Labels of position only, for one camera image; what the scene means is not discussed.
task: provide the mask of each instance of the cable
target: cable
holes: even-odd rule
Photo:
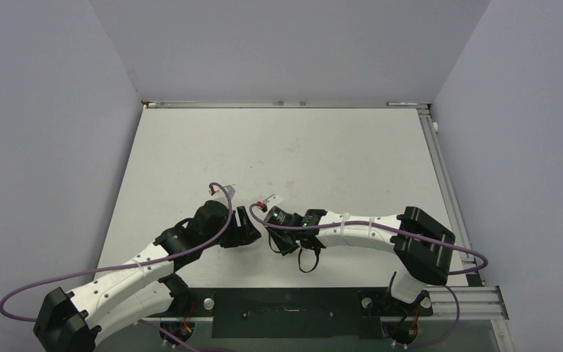
[[[140,320],[139,322],[146,325],[146,326],[149,326],[151,328],[159,330],[162,334],[164,334],[165,336],[174,340],[179,345],[178,348],[181,349],[181,350],[188,350],[188,351],[192,351],[192,352],[232,352],[232,350],[228,350],[226,348],[199,348],[199,349],[196,349],[196,348],[193,348],[190,345],[188,345],[186,342],[182,341],[176,335],[174,335],[171,332],[161,328],[158,325],[152,324],[151,322],[149,322],[147,320]]]
[[[282,225],[270,224],[270,223],[267,223],[266,221],[262,220],[258,216],[256,216],[256,214],[254,213],[255,207],[259,207],[258,203],[254,203],[252,205],[249,205],[249,213],[251,214],[251,217],[254,218],[255,221],[258,221],[260,224],[262,224],[266,227],[270,227],[271,229],[286,230],[286,231],[304,231],[304,230],[328,229],[328,228],[331,228],[331,227],[339,227],[341,225],[341,223],[339,223],[339,222],[334,222],[332,224],[311,225],[311,226],[304,226],[304,227],[282,226]],[[476,272],[478,270],[484,269],[484,268],[487,267],[487,265],[489,265],[489,259],[487,259],[484,254],[482,254],[478,251],[474,251],[473,249],[467,249],[467,248],[464,248],[464,247],[456,246],[454,244],[446,243],[446,242],[439,241],[439,240],[434,240],[432,238],[428,238],[428,237],[425,237],[425,236],[422,236],[422,235],[418,235],[416,233],[412,233],[412,232],[409,232],[409,231],[394,229],[393,227],[389,227],[389,226],[386,226],[386,225],[383,225],[383,224],[378,224],[378,223],[375,223],[375,222],[370,223],[368,221],[359,221],[359,220],[346,221],[345,222],[345,226],[350,226],[350,225],[358,225],[358,226],[370,226],[370,225],[372,225],[373,227],[377,227],[378,229],[382,229],[382,230],[389,231],[389,232],[395,232],[399,235],[411,237],[413,239],[420,240],[420,241],[423,241],[423,242],[432,243],[432,244],[435,244],[437,246],[442,246],[444,248],[451,249],[453,251],[459,251],[459,252],[471,254],[475,257],[482,259],[482,264],[480,264],[480,265],[476,265],[473,268],[469,268],[469,269],[450,271],[448,273],[448,275],[459,275],[459,274],[473,273],[473,272]]]
[[[54,277],[54,278],[51,278],[51,279],[45,279],[45,280],[41,280],[41,281],[38,281],[38,282],[33,282],[31,284],[28,284],[28,285],[24,285],[22,287],[19,287],[19,288],[13,290],[12,292],[8,293],[7,295],[5,295],[5,297],[3,297],[1,299],[1,301],[0,301],[0,313],[3,316],[5,316],[9,319],[19,320],[19,321],[28,321],[30,323],[34,323],[35,318],[21,317],[20,315],[15,315],[15,314],[12,314],[12,313],[8,312],[7,310],[5,310],[5,307],[4,307],[5,302],[7,302],[7,300],[12,298],[13,296],[18,295],[19,293],[26,291],[26,290],[33,288],[33,287],[38,287],[38,286],[42,286],[42,285],[46,285],[46,284],[52,284],[53,282],[59,282],[59,281],[67,280],[67,279],[72,279],[73,277],[102,273],[102,272],[105,272],[105,271],[115,271],[115,270],[138,268],[140,265],[141,266],[152,265],[152,264],[156,264],[156,263],[165,262],[167,260],[174,260],[174,259],[179,258],[179,257],[184,257],[185,255],[188,255],[190,253],[206,249],[206,247],[208,247],[210,244],[214,243],[217,240],[217,238],[219,238],[219,236],[221,236],[221,234],[223,234],[223,232],[227,229],[227,227],[229,226],[229,223],[232,220],[232,200],[230,199],[230,196],[227,193],[226,189],[217,182],[211,182],[208,186],[211,187],[211,188],[213,186],[216,186],[224,193],[224,195],[227,199],[227,207],[228,207],[227,220],[225,221],[224,226],[210,240],[200,244],[199,246],[195,246],[191,249],[187,249],[186,251],[181,252],[181,253],[169,255],[165,258],[154,259],[154,260],[150,260],[150,261],[147,261],[147,262],[140,262],[138,264],[136,263],[136,264],[114,265],[114,266],[107,266],[105,268],[96,268],[96,269],[90,269],[90,270],[85,270],[85,271],[79,271],[79,272],[76,272],[76,273],[57,276],[57,277]]]
[[[316,267],[318,266],[318,262],[320,262],[320,248],[316,248],[314,250],[314,254],[316,254],[316,263],[314,263],[314,266],[311,269],[309,269],[308,271],[305,271],[301,268],[301,253],[303,253],[303,247],[301,247],[299,249],[299,255],[298,255],[299,271],[301,273],[304,273],[304,274],[309,274],[309,273],[313,272],[314,270],[316,270]]]
[[[455,319],[455,323],[452,324],[452,327],[450,328],[450,330],[448,330],[447,333],[445,333],[442,337],[439,337],[438,339],[435,339],[433,341],[429,341],[429,342],[421,342],[421,343],[414,343],[412,345],[403,345],[400,344],[398,342],[394,341],[394,345],[398,345],[398,346],[406,346],[406,348],[422,348],[422,347],[428,347],[431,345],[434,345],[436,343],[440,343],[441,341],[444,341],[445,339],[447,339],[457,328],[458,323],[460,322],[460,304],[458,303],[458,298],[456,296],[456,293],[448,286],[444,285],[444,287],[450,291],[450,293],[452,294],[452,297],[455,299],[455,304],[457,306],[457,317]],[[387,335],[387,331],[384,329],[383,333],[385,334],[385,337],[389,337]]]

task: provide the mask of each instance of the metal frame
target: metal frame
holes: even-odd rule
[[[433,118],[430,115],[430,105],[419,103],[415,105],[389,106],[386,102],[341,103],[341,102],[309,102],[275,101],[268,103],[206,103],[196,101],[164,101],[144,102],[144,109],[416,109],[420,124],[435,167],[435,173],[446,206],[446,212],[452,226],[452,232],[461,239],[461,245],[471,248],[463,216],[450,180],[444,157],[437,140],[437,132]],[[461,256],[463,267],[475,265],[475,259],[465,254]],[[499,287],[452,287],[460,302],[460,318],[464,320],[490,320],[493,332],[501,352],[514,352],[507,322],[508,314]],[[442,287],[430,287],[431,300],[435,315],[427,320],[454,320],[456,306],[451,294]],[[171,318],[160,318],[168,321]],[[212,321],[213,318],[192,318],[191,321]]]

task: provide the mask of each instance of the white table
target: white table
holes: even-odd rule
[[[145,109],[99,266],[125,262],[193,216],[211,181],[234,185],[235,206],[273,193],[299,214],[386,216],[412,205],[450,227],[415,109]],[[401,266],[394,254],[334,247],[302,274],[298,251],[273,253],[257,226],[256,243],[207,249],[178,274],[191,287],[382,287]],[[301,259],[311,268],[314,255]],[[451,270],[461,268],[455,252]]]

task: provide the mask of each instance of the wall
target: wall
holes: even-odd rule
[[[433,102],[489,0],[90,0],[145,100]]]
[[[140,113],[87,0],[0,1],[0,298],[95,265]],[[7,308],[33,315],[48,288]],[[0,316],[0,351],[42,348]]]
[[[433,106],[519,351],[563,351],[563,1],[493,0]]]

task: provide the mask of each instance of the white arm segment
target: white arm segment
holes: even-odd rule
[[[167,255],[167,251],[163,247],[151,243],[125,264],[145,262]],[[93,328],[115,306],[150,283],[173,272],[174,263],[171,261],[112,271],[89,284],[73,289],[71,292],[74,293],[74,296],[70,300],[79,312],[87,311],[85,322],[90,328]]]
[[[395,215],[392,216],[350,216],[346,214],[336,214],[328,211],[326,215],[320,218],[319,225],[333,224],[337,222],[348,221],[366,221],[373,224],[382,224],[395,229],[400,227],[400,220],[396,219]],[[321,229],[318,231],[318,239],[325,247],[333,246],[352,246],[372,248],[380,251],[394,252],[394,244],[389,239],[396,235],[393,232],[378,229],[376,227],[358,226],[358,225],[344,225],[341,227],[330,227],[328,229]]]
[[[336,214],[328,211],[325,216],[320,218],[319,225],[332,224],[335,222],[348,221],[367,221],[383,224],[394,229],[400,228],[400,220],[392,216],[377,216],[370,218],[368,216],[350,216],[346,214]],[[381,251],[394,253],[394,244],[390,242],[390,238],[396,233],[368,226],[350,225],[341,227],[331,227],[318,231],[318,239],[325,247],[333,246],[352,246],[373,248]],[[420,292],[426,287],[426,284],[415,279],[407,269],[401,265],[396,272],[394,281],[391,284],[391,296],[405,303],[413,303]]]
[[[174,300],[165,284],[153,282],[118,304],[98,325],[103,329],[96,336],[96,346],[109,335],[152,314],[165,312]]]

